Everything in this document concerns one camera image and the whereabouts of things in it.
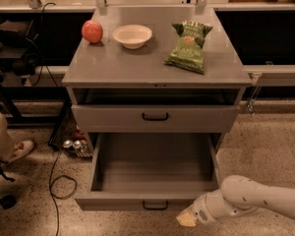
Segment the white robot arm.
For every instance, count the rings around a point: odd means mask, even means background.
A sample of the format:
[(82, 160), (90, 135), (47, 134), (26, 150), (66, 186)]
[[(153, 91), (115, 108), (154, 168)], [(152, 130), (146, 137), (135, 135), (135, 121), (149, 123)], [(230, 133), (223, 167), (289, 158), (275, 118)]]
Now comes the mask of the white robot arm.
[(263, 185), (250, 178), (231, 175), (220, 187), (196, 198), (176, 219), (182, 226), (198, 222), (210, 224), (218, 219), (250, 216), (271, 210), (295, 220), (295, 189)]

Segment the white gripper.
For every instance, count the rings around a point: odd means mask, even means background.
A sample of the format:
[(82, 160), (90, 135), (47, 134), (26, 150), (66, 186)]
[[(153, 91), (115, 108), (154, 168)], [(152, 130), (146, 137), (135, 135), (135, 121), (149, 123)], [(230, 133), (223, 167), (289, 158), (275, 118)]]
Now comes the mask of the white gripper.
[(202, 224), (217, 222), (219, 218), (232, 214), (233, 205), (227, 202), (220, 190), (206, 193), (196, 198), (191, 205), (192, 213), (182, 211), (176, 219), (181, 226), (195, 227), (196, 219)]

